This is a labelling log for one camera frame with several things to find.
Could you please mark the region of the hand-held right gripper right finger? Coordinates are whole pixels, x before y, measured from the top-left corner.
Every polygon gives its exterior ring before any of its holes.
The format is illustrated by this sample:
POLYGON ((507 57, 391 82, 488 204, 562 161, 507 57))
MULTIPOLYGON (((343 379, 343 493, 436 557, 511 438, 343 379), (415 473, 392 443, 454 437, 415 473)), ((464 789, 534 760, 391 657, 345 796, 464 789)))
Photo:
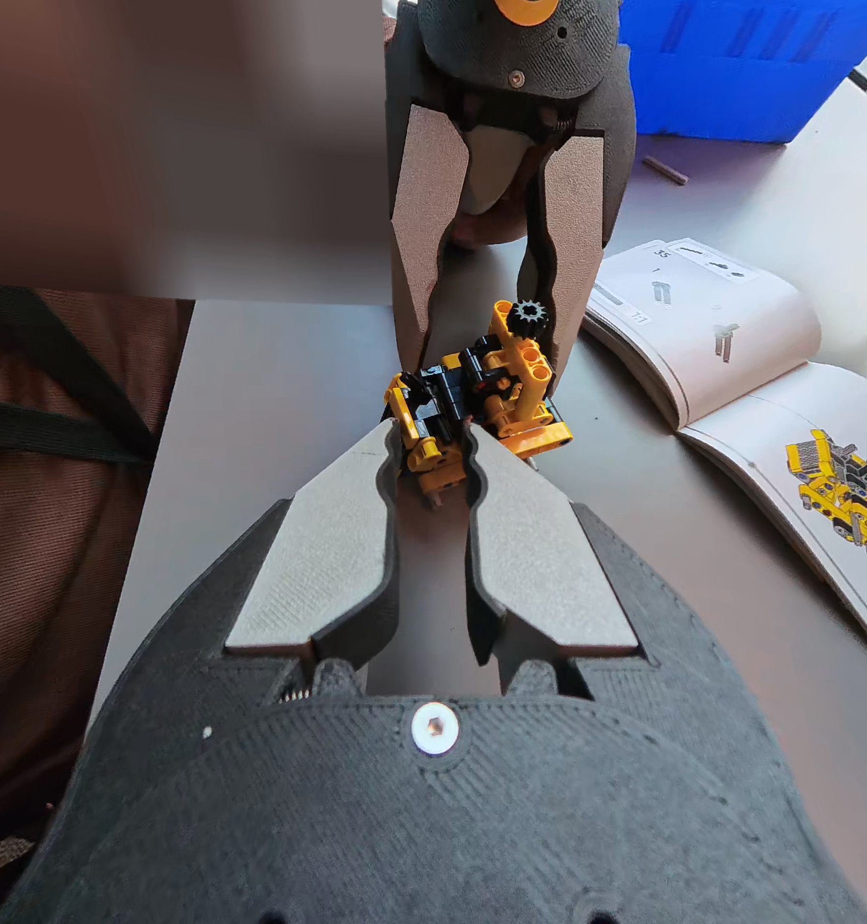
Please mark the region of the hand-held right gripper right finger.
POLYGON ((466 623, 479 665, 616 658, 639 642, 567 496, 478 424, 464 430, 466 623))

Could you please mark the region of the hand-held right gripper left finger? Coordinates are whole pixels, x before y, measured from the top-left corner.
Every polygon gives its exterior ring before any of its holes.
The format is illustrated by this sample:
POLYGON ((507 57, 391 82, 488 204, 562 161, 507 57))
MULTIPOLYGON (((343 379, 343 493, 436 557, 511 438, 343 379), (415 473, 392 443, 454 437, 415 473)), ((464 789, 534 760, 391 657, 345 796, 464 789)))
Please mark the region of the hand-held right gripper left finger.
POLYGON ((401 433, 380 422, 291 499, 227 635, 228 652, 364 668, 398 626, 401 433))

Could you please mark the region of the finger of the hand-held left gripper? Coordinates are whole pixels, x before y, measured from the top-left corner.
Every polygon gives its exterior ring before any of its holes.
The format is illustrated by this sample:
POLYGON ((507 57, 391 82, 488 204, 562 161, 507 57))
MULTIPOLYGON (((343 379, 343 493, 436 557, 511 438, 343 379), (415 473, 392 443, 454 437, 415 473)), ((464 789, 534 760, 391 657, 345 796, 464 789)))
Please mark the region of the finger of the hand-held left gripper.
POLYGON ((574 133, 554 148, 529 147, 518 167, 527 247, 517 295, 549 319, 538 342, 561 382, 602 259, 602 133, 574 133))
POLYGON ((427 350, 428 305, 440 275, 469 151, 447 114, 412 104, 391 216, 393 321, 401 368, 416 372, 427 350))

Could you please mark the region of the yellow black lego model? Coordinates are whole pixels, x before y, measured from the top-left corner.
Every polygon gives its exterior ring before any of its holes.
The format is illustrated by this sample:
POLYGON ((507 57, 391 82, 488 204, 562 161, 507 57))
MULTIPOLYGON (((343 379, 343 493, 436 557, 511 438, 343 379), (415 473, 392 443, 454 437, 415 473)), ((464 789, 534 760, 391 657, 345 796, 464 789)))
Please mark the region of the yellow black lego model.
POLYGON ((416 479, 430 507, 466 477, 466 423, 480 425, 524 461, 571 442, 548 393, 554 372, 538 341, 549 318, 539 302, 500 300, 488 332, 471 347, 391 380, 382 418, 398 422, 401 472, 416 479))

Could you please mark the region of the person's left hand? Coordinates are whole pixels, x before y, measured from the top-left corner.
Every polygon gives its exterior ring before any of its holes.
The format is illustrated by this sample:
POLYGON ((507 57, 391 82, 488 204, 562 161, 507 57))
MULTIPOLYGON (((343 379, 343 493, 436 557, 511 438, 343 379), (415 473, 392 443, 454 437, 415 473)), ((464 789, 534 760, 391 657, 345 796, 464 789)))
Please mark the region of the person's left hand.
POLYGON ((502 245, 527 237, 525 202, 501 200, 480 214, 460 211, 453 222, 449 243, 465 250, 502 245))

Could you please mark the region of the open instruction booklet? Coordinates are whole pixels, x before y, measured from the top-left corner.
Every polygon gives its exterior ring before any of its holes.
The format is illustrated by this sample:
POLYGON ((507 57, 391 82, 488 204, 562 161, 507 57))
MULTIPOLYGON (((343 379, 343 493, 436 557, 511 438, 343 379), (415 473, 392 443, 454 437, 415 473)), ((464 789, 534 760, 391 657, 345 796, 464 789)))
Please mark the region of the open instruction booklet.
POLYGON ((806 296, 696 240, 653 240, 603 259, 582 329, 867 632, 867 380, 813 360, 806 296))

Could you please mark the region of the blue plastic bin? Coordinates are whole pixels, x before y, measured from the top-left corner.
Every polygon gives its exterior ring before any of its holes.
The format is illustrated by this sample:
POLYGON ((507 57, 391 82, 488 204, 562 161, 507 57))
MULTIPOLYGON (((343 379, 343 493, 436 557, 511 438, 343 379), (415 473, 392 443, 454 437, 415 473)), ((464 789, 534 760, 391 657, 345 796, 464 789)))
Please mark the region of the blue plastic bin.
POLYGON ((867 1, 624 1, 636 132, 784 144, 867 56, 867 1))

